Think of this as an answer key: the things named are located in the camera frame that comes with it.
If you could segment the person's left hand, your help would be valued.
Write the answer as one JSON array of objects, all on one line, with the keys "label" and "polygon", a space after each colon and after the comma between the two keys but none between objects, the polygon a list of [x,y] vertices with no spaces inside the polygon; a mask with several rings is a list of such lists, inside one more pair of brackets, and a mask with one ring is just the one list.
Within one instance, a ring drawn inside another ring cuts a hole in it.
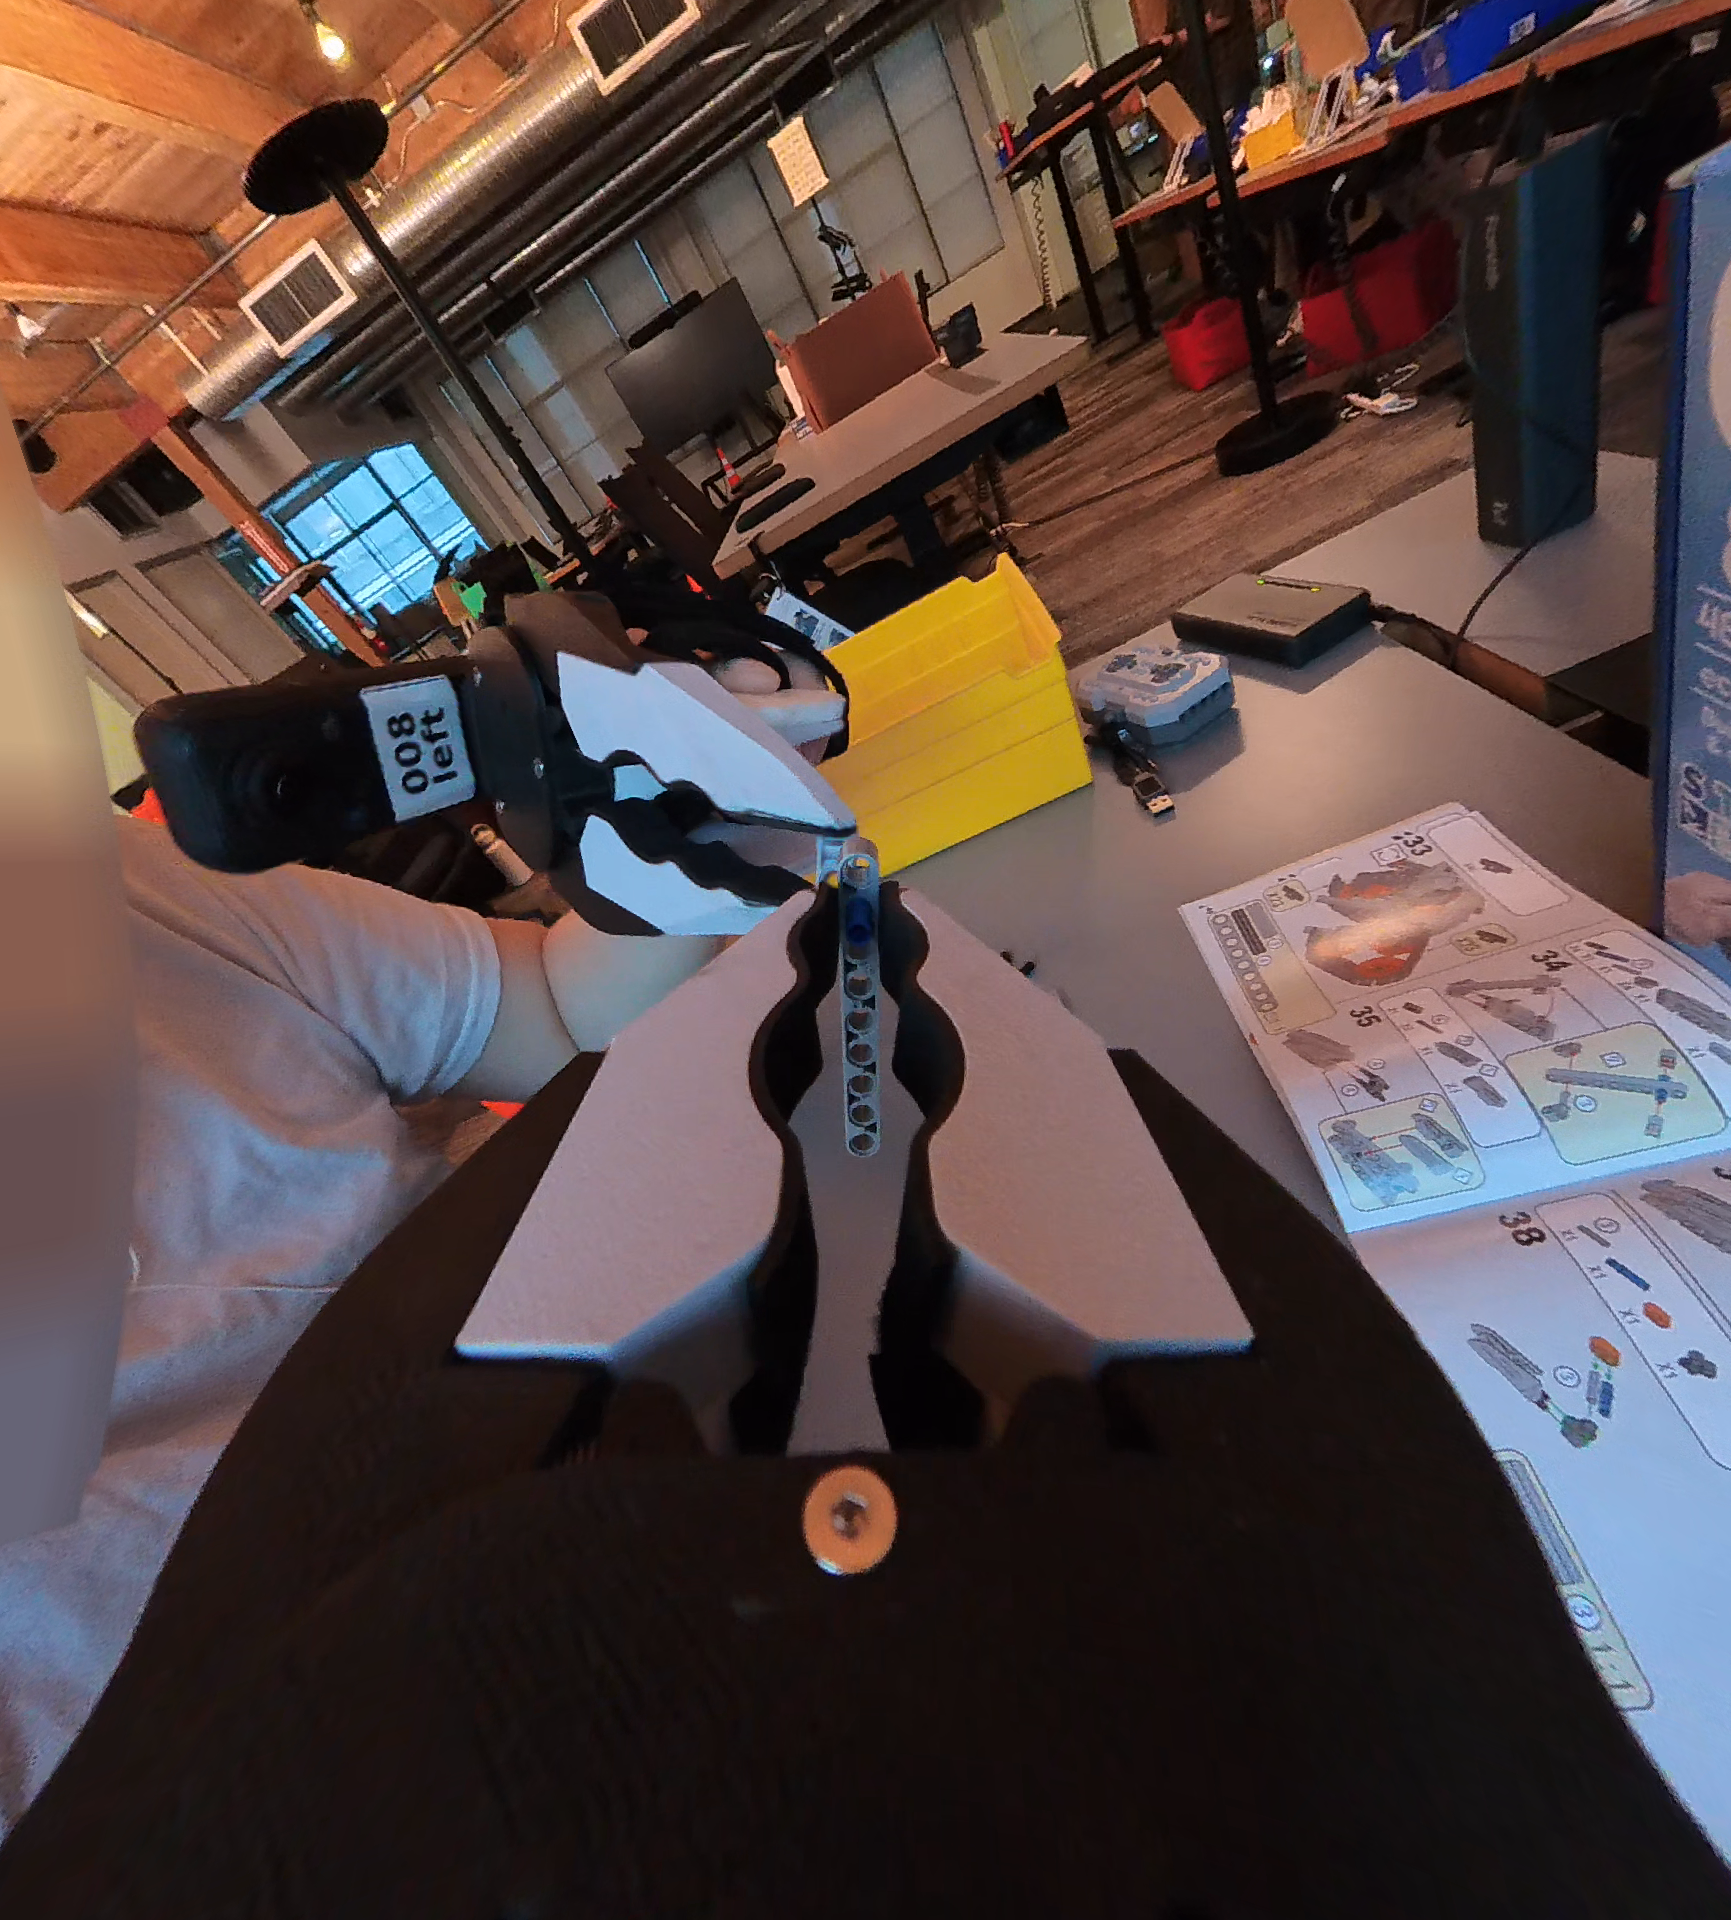
[{"label": "person's left hand", "polygon": [[812,660],[758,649],[718,657],[714,679],[764,719],[790,748],[818,763],[850,743],[850,696]]}]

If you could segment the black pole with disc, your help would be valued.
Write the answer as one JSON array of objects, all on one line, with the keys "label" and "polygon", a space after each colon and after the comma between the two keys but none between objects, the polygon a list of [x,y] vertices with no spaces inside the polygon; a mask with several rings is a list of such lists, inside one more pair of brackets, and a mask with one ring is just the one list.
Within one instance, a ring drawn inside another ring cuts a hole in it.
[{"label": "black pole with disc", "polygon": [[454,347],[418,283],[360,204],[354,182],[362,180],[390,144],[386,111],[370,98],[340,100],[310,108],[278,127],[248,163],[244,186],[254,208],[272,217],[304,213],[336,201],[346,213],[380,274],[424,333],[446,373],[468,396],[478,420],[518,473],[534,510],[562,538],[564,551],[584,568],[592,547],[574,516],[568,516],[542,470],[506,421],[468,360]]}]

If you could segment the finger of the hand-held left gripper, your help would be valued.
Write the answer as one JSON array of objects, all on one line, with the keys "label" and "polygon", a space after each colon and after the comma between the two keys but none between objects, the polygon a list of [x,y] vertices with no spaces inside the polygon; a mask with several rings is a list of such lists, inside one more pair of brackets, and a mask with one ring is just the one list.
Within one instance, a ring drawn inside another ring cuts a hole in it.
[{"label": "finger of the hand-held left gripper", "polygon": [[638,763],[696,790],[722,818],[782,830],[852,830],[856,812],[802,752],[704,668],[556,660],[564,718],[600,766]]},{"label": "finger of the hand-held left gripper", "polygon": [[610,932],[744,933],[812,889],[814,763],[664,777],[646,762],[590,762],[582,801],[584,902]]}]

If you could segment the dark upright device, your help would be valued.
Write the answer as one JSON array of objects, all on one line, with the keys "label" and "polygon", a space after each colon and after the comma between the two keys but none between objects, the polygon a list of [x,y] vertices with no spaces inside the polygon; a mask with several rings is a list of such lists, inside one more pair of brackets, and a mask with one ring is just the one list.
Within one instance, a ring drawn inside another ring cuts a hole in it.
[{"label": "dark upright device", "polygon": [[1468,198],[1460,320],[1478,534],[1520,550],[1597,505],[1597,304],[1607,130],[1504,163]]}]

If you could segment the grey control module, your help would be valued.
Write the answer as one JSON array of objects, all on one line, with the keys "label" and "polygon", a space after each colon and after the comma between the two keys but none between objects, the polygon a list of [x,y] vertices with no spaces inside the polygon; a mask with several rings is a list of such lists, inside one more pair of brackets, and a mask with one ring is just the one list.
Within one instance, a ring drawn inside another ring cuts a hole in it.
[{"label": "grey control module", "polygon": [[1144,752],[1196,738],[1232,712],[1236,699],[1222,654],[1156,638],[1086,662],[1070,675],[1070,688],[1082,718],[1124,733]]}]

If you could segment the black floor stand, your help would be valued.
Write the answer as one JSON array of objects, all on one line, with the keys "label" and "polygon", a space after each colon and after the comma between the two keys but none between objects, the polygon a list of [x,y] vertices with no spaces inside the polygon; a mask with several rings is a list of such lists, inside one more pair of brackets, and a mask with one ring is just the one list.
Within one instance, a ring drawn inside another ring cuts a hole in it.
[{"label": "black floor stand", "polygon": [[1218,472],[1224,476],[1252,476],[1268,468],[1280,468],[1318,446],[1338,423],[1338,400],[1330,391],[1280,396],[1260,308],[1262,270],[1252,231],[1244,220],[1232,145],[1226,132],[1228,108],[1214,69],[1206,6],[1202,2],[1184,2],[1182,11],[1194,75],[1206,106],[1204,122],[1214,178],[1218,236],[1236,289],[1248,365],[1258,400],[1250,416],[1218,438],[1214,457]]}]

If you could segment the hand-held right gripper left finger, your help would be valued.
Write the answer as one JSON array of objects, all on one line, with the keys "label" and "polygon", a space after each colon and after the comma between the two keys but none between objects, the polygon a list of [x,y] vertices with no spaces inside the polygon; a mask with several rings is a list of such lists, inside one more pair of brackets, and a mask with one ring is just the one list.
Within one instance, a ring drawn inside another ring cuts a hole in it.
[{"label": "hand-held right gripper left finger", "polygon": [[788,900],[610,1045],[454,1340],[676,1388],[780,1453],[818,1250],[792,1116],[824,1067],[830,889]]}]

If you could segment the grey background desk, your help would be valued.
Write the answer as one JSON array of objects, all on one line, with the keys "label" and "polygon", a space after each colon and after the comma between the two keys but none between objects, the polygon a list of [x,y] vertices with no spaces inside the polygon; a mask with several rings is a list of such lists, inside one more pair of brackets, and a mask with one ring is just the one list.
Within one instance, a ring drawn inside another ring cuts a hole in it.
[{"label": "grey background desk", "polygon": [[936,361],[826,430],[784,434],[776,460],[786,479],[766,498],[794,482],[804,490],[764,522],[736,523],[714,556],[714,574],[730,579],[776,564],[796,579],[856,532],[890,517],[926,582],[942,582],[952,553],[928,491],[972,468],[1008,416],[1056,391],[1090,353],[1080,336],[1004,332],[960,369]]}]

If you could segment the white air vent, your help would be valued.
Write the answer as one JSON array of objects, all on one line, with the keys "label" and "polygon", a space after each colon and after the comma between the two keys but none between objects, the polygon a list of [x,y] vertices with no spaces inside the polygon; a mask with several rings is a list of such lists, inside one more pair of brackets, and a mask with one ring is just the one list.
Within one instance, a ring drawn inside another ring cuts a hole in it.
[{"label": "white air vent", "polygon": [[698,2],[590,2],[572,13],[570,30],[594,83],[612,93],[700,18]]},{"label": "white air vent", "polygon": [[280,360],[292,357],[356,305],[350,275],[316,238],[240,297],[244,317]]}]

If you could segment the black monitor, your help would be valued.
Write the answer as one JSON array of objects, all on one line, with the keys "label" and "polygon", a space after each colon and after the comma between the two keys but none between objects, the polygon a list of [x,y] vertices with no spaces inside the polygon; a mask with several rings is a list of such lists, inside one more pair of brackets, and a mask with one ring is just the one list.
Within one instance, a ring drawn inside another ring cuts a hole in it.
[{"label": "black monitor", "polygon": [[608,380],[638,441],[670,453],[716,438],[742,413],[766,413],[776,353],[738,280],[680,302],[658,332],[628,347]]}]

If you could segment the black flat electronics box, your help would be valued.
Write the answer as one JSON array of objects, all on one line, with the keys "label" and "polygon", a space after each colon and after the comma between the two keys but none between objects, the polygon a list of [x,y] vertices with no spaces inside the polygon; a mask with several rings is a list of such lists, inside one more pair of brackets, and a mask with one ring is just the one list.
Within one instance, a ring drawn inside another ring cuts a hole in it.
[{"label": "black flat electronics box", "polygon": [[1370,617],[1368,587],[1238,571],[1178,606],[1170,624],[1196,651],[1304,668]]}]

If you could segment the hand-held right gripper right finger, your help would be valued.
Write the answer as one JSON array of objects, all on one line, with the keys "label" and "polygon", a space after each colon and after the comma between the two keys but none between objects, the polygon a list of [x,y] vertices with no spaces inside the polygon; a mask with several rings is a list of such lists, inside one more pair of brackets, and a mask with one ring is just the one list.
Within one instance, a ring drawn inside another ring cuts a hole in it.
[{"label": "hand-held right gripper right finger", "polygon": [[936,902],[886,904],[920,1111],[886,1279],[886,1439],[974,1448],[1042,1379],[1244,1354],[1254,1326],[1112,1049]]}]

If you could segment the grey perforated building beam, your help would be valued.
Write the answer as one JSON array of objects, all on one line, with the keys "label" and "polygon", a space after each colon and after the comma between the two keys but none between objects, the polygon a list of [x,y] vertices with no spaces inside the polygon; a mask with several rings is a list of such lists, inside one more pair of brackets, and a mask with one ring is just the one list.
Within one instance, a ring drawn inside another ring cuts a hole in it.
[{"label": "grey perforated building beam", "polygon": [[[842,892],[878,895],[878,943],[848,952],[842,936]],[[844,1067],[846,1148],[854,1157],[878,1155],[882,1141],[880,1066],[880,864],[878,848],[854,834],[838,900],[840,1054]]]}]

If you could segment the black usb plug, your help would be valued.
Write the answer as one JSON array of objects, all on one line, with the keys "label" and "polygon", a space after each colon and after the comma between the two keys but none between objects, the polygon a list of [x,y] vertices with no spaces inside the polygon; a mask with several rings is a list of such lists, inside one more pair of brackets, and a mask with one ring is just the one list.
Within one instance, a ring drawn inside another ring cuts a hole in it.
[{"label": "black usb plug", "polygon": [[1138,732],[1124,724],[1102,722],[1092,725],[1088,742],[1106,756],[1118,779],[1150,818],[1160,822],[1174,818],[1176,801],[1164,770]]}]

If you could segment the brown cardboard box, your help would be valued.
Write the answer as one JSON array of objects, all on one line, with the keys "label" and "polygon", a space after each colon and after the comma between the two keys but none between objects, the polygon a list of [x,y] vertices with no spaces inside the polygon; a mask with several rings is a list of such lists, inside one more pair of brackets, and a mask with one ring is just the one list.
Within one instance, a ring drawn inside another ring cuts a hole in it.
[{"label": "brown cardboard box", "polygon": [[782,347],[790,387],[816,434],[930,369],[940,357],[912,277],[904,272],[882,277],[868,293]]}]

